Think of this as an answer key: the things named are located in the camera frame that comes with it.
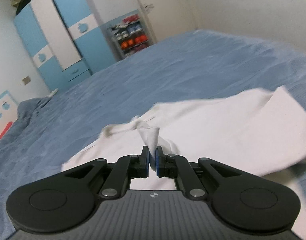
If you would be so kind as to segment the shoe rack with shoes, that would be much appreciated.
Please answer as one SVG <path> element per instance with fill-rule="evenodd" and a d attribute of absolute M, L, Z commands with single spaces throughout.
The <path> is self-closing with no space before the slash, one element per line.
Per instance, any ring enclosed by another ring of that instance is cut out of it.
<path fill-rule="evenodd" d="M 138 9 L 110 20 L 105 26 L 120 59 L 155 44 L 150 28 Z"/>

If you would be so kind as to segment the blue and white wardrobe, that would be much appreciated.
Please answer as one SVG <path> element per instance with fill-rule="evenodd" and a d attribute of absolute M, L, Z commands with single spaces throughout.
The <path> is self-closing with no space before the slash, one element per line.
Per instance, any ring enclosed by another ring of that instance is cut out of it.
<path fill-rule="evenodd" d="M 50 90 L 64 92 L 116 62 L 87 0 L 21 0 L 14 25 Z"/>

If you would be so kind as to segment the white headboard with apples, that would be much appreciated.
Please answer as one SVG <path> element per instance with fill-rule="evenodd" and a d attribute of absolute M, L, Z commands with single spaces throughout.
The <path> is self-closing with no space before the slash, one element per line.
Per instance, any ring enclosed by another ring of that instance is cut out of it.
<path fill-rule="evenodd" d="M 18 103 L 8 90 L 0 94 L 0 133 L 8 122 L 17 120 Z"/>

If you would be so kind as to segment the white long-sleeve Nevada shirt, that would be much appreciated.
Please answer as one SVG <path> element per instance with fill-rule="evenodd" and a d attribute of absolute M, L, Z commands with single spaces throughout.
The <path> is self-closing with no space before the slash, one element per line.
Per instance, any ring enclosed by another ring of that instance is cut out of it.
<path fill-rule="evenodd" d="M 142 116 L 104 127 L 96 141 L 62 165 L 140 154 L 158 135 L 165 154 L 207 157 L 284 184 L 301 200 L 293 231 L 306 239 L 306 198 L 291 167 L 306 162 L 306 111 L 284 87 L 250 89 L 228 98 L 157 103 Z"/>

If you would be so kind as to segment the red pillow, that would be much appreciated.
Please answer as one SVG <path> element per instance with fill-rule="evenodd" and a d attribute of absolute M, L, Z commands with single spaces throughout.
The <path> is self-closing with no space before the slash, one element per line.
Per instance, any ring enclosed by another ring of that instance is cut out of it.
<path fill-rule="evenodd" d="M 8 132 L 8 130 L 13 125 L 13 122 L 8 122 L 3 131 L 0 133 L 0 139 Z"/>

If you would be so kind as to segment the white bedroom door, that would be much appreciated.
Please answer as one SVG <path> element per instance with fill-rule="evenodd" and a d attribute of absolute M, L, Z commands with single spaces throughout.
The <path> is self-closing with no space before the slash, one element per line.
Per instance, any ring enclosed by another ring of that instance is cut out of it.
<path fill-rule="evenodd" d="M 156 42 L 197 28 L 188 0 L 138 0 Z"/>

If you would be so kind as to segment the blue textured bedspread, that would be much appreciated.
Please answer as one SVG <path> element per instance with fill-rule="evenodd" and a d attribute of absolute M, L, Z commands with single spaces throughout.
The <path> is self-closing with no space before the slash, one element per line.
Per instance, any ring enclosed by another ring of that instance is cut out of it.
<path fill-rule="evenodd" d="M 14 227 L 6 200 L 16 188 L 60 172 L 102 128 L 155 103 L 225 98 L 286 86 L 306 110 L 306 55 L 259 38 L 197 30 L 168 38 L 52 98 L 22 101 L 0 139 L 0 239 Z"/>

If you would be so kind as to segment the bronze wall switch plate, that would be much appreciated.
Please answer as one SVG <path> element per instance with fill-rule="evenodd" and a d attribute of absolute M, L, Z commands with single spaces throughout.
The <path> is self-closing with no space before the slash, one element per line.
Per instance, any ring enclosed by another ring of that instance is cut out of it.
<path fill-rule="evenodd" d="M 26 76 L 22 79 L 22 82 L 24 83 L 24 85 L 27 85 L 31 82 L 31 78 L 29 76 Z"/>

